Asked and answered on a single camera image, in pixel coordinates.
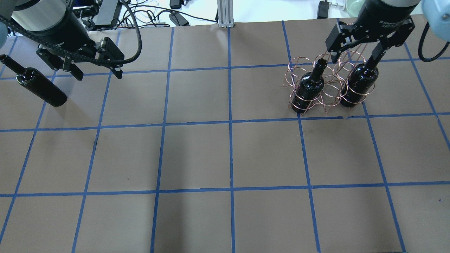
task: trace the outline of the wine bottle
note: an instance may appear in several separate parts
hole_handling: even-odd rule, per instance
[[[24,68],[8,55],[0,55],[0,62],[14,71],[17,82],[52,106],[61,106],[67,96],[35,68]]]
[[[301,77],[300,84],[292,95],[292,109],[296,113],[305,113],[313,100],[320,95],[324,88],[322,74],[327,64],[327,60],[320,58],[317,60],[313,71]]]
[[[378,78],[380,60],[381,57],[374,59],[371,56],[366,63],[360,63],[351,70],[347,80],[350,89],[347,91],[346,86],[342,89],[342,94],[347,92],[341,100],[343,106],[353,108],[364,99],[365,95],[361,94],[365,94]]]

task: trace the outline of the metal post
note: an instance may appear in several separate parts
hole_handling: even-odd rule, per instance
[[[219,27],[234,27],[233,0],[217,0]]]

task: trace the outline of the power adapter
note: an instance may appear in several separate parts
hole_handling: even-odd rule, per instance
[[[189,22],[178,12],[169,14],[170,20],[177,26],[188,26]]]
[[[183,0],[170,0],[171,9],[180,9],[183,4]]]
[[[328,10],[330,8],[330,3],[325,1],[319,2],[319,7],[317,9],[317,19],[328,18]]]

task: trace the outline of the bottle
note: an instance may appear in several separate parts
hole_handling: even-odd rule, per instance
[[[292,95],[292,109],[296,113],[305,113],[313,100],[320,95],[324,88],[322,74],[327,65],[327,60],[320,58],[317,60],[313,71],[308,72],[301,77],[300,84]]]
[[[14,71],[17,82],[52,106],[61,106],[67,96],[35,68],[24,68],[8,55],[0,55],[0,62]]]
[[[364,99],[365,95],[361,94],[365,94],[378,78],[377,65],[380,60],[381,57],[374,59],[371,56],[366,63],[360,63],[351,70],[347,80],[351,90],[347,91],[347,86],[342,90],[342,94],[347,92],[341,100],[343,106],[353,108]]]

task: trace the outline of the white floor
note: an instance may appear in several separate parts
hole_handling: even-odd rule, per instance
[[[303,20],[316,19],[317,7],[320,0],[234,0],[233,15],[235,22],[269,22],[281,20]],[[344,0],[330,0],[332,3],[343,2]],[[131,0],[132,3],[145,2],[146,5],[156,5],[159,7],[170,8],[170,0]],[[161,9],[151,8],[157,13]],[[186,6],[182,6],[178,11],[186,12],[190,15],[214,19],[217,11],[216,0],[190,0]],[[422,8],[419,5],[412,14],[421,14]],[[141,20],[145,20],[143,13],[137,14]],[[188,16],[184,17],[189,21],[190,25],[205,25],[211,22],[194,19]],[[330,6],[329,18],[348,18],[350,15],[342,8]],[[160,16],[161,22],[166,22],[171,26],[175,24],[170,21],[169,13],[165,12]]]

